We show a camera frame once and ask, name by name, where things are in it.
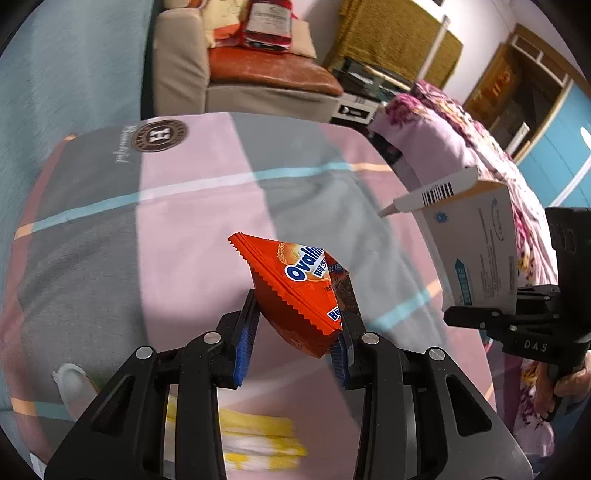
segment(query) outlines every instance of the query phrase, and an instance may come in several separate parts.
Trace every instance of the beige sofa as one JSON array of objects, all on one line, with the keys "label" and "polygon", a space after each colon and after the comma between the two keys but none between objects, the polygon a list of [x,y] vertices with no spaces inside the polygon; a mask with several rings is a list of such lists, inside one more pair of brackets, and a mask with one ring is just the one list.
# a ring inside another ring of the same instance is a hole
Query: beige sofa
[{"label": "beige sofa", "polygon": [[343,93],[312,59],[240,47],[208,49],[195,8],[157,17],[153,69],[159,116],[230,111],[328,122]]}]

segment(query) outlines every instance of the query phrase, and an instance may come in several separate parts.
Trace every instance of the teal wall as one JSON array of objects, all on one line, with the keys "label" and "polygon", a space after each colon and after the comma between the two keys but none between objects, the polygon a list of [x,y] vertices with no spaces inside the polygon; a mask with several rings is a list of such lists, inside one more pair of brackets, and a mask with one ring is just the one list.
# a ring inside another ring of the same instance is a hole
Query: teal wall
[{"label": "teal wall", "polygon": [[[519,170],[544,207],[558,196],[591,155],[581,136],[581,127],[591,132],[591,100],[573,85],[544,136],[519,164]],[[562,205],[591,206],[591,174],[584,177]]]}]

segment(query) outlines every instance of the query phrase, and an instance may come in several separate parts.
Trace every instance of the gray fabric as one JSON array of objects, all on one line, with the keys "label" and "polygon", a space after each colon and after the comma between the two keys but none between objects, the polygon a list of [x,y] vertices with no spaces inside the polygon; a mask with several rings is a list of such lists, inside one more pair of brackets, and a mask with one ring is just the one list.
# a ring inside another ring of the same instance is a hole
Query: gray fabric
[{"label": "gray fabric", "polygon": [[207,89],[205,111],[261,113],[327,123],[338,103],[337,97],[323,93],[212,83]]},{"label": "gray fabric", "polygon": [[0,412],[11,411],[12,404],[10,401],[10,394],[6,387],[6,380],[4,378],[4,372],[2,371],[2,365],[0,365]]},{"label": "gray fabric", "polygon": [[67,135],[139,120],[153,0],[46,0],[0,57],[0,308],[10,244]]},{"label": "gray fabric", "polygon": [[22,350],[38,401],[61,403],[51,371],[71,362],[99,386],[147,343],[135,205],[33,235],[18,290]]},{"label": "gray fabric", "polygon": [[109,127],[65,144],[36,220],[138,191],[141,153],[131,137],[141,122]]},{"label": "gray fabric", "polygon": [[[316,167],[344,161],[340,151],[313,123],[289,119],[269,122],[263,116],[239,113],[232,116],[255,171],[276,167],[278,158],[281,167]],[[261,131],[265,132],[265,142],[258,141],[256,133]],[[306,142],[305,155],[301,138]],[[423,281],[400,241],[392,236],[388,220],[375,214],[379,206],[360,178],[349,171],[332,171],[302,179],[259,180],[259,184],[267,197],[277,238],[324,248],[338,259],[351,272],[366,322],[416,295],[417,285]],[[340,232],[339,236],[334,235],[335,231]],[[341,239],[343,232],[346,242]],[[380,333],[392,338],[400,348],[422,353],[431,346],[446,347],[443,329],[440,313],[428,304],[418,308],[411,320]]]}]

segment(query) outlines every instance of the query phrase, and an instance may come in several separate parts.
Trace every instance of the human hand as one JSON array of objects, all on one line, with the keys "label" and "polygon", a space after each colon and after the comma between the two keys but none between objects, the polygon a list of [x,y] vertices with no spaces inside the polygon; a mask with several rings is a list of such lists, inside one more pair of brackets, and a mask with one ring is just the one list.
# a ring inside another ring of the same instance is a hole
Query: human hand
[{"label": "human hand", "polygon": [[580,371],[561,378],[554,388],[552,388],[548,377],[547,364],[538,364],[536,373],[534,408],[542,418],[546,418],[548,413],[554,411],[554,395],[573,397],[573,401],[579,403],[589,394],[591,391],[591,352],[587,352],[585,355],[585,362]]}]

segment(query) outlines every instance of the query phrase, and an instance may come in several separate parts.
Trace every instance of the barcode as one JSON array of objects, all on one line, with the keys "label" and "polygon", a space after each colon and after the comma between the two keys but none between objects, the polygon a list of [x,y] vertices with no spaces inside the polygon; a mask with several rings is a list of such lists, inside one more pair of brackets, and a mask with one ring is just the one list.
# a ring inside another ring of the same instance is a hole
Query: barcode
[{"label": "barcode", "polygon": [[423,192],[423,203],[426,206],[453,196],[452,184],[450,182],[435,185],[432,189]]}]

